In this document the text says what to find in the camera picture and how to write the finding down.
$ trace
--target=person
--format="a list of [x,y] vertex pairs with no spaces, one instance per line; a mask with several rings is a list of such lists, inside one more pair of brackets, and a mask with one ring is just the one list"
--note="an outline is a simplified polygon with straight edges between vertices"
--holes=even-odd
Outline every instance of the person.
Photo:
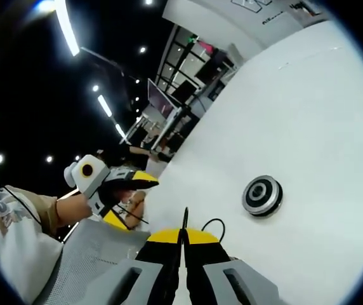
[[[125,201],[128,194],[123,190],[114,196]],[[141,201],[131,206],[141,215]],[[83,194],[57,200],[12,186],[0,189],[0,272],[26,304],[40,294],[60,256],[63,245],[54,239],[57,228],[91,215]],[[136,224],[126,220],[130,226]]]
[[141,170],[146,169],[149,159],[154,162],[160,161],[157,155],[149,150],[127,144],[106,145],[104,149],[97,150],[96,157],[104,161],[108,167],[127,164]]
[[114,211],[123,219],[129,229],[138,229],[145,209],[146,192],[120,191],[116,197],[122,199],[113,207]]

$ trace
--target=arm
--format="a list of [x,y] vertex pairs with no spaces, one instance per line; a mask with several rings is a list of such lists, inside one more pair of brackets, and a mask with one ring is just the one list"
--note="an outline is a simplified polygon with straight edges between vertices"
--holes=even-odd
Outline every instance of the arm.
[[[145,208],[145,204],[144,202],[140,202],[138,204],[138,206],[136,207],[136,209],[134,209],[132,211],[132,214],[134,214],[135,216],[137,216],[138,218],[142,218],[143,217],[143,210]],[[135,217],[133,217],[132,215],[127,215],[125,217],[125,224],[130,228],[133,229],[134,227],[136,227],[137,225],[139,225],[141,221]]]
[[74,224],[93,215],[85,195],[79,194],[56,202],[58,227]]
[[144,149],[144,148],[130,146],[129,147],[129,152],[131,154],[144,154],[144,155],[148,156],[151,160],[153,160],[155,162],[160,161],[159,158],[155,154],[152,154],[150,151],[148,151],[147,149]]
[[126,209],[127,211],[133,213],[138,205],[145,200],[146,193],[144,191],[137,191],[130,199],[130,206]]
[[132,154],[144,154],[146,156],[150,156],[150,151],[148,151],[147,149],[135,147],[135,146],[130,146],[129,152]]

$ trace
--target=black cable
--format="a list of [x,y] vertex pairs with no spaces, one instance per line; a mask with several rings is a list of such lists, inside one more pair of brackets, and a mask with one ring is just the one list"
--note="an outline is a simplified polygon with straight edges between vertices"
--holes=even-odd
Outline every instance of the black cable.
[[9,189],[7,189],[6,187],[4,187],[4,189],[9,192],[12,197],[14,197],[16,200],[18,200],[21,205],[23,205],[24,208],[26,208],[26,210],[31,214],[31,216],[33,217],[33,219],[42,227],[41,222],[35,217],[35,215],[29,210],[29,208],[27,207],[27,205],[25,203],[23,203],[23,201],[21,199],[19,199],[17,196],[15,196],[15,194],[13,194]]
[[184,209],[183,225],[181,227],[182,230],[184,230],[187,227],[187,222],[188,222],[188,207]]
[[224,235],[225,235],[225,224],[224,224],[224,222],[221,220],[221,219],[219,219],[219,218],[213,218],[213,219],[211,219],[210,221],[208,221],[205,225],[204,225],[204,227],[202,227],[202,229],[201,229],[201,231],[204,231],[204,229],[206,228],[206,226],[208,225],[208,224],[210,224],[210,223],[212,223],[213,221],[219,221],[219,222],[221,222],[221,224],[222,224],[222,235],[221,235],[221,238],[220,238],[220,242],[222,241],[222,239],[224,238]]
[[125,208],[123,208],[122,206],[117,205],[117,207],[119,207],[120,209],[124,210],[125,212],[127,212],[129,215],[131,215],[131,216],[135,217],[136,219],[138,219],[138,220],[140,220],[140,221],[142,221],[142,222],[144,222],[144,223],[146,223],[146,224],[149,224],[149,222],[147,222],[147,221],[143,220],[142,218],[139,218],[138,216],[136,216],[136,215],[132,214],[130,211],[126,210],[126,209],[125,209]]

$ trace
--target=white wall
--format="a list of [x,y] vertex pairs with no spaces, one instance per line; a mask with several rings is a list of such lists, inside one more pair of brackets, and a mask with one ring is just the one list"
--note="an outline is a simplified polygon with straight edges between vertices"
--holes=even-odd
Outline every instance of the white wall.
[[245,59],[262,50],[256,41],[228,20],[190,0],[169,0],[163,18],[188,29],[217,48],[226,50],[229,44],[234,43]]
[[276,0],[191,0],[228,20],[263,48],[300,31],[303,26]]
[[[254,219],[242,192],[265,174],[284,198]],[[228,254],[283,301],[340,304],[363,280],[363,59],[331,22],[269,47],[229,82],[160,183],[145,200],[151,230],[180,227],[185,207],[192,227],[220,217]]]

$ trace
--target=monitor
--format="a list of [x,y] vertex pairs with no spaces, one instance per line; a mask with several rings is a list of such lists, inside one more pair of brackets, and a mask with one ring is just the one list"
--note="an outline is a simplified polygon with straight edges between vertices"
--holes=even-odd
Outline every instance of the monitor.
[[227,59],[227,54],[221,50],[217,50],[213,53],[211,58],[201,67],[195,77],[200,79],[204,84],[208,84],[214,80],[219,71],[218,68],[222,66],[224,60]]
[[170,99],[160,90],[156,84],[148,79],[148,100],[149,103],[155,107],[165,119],[167,119],[173,109],[177,107],[170,101]]
[[178,102],[185,104],[196,90],[197,88],[190,81],[184,81],[171,96]]

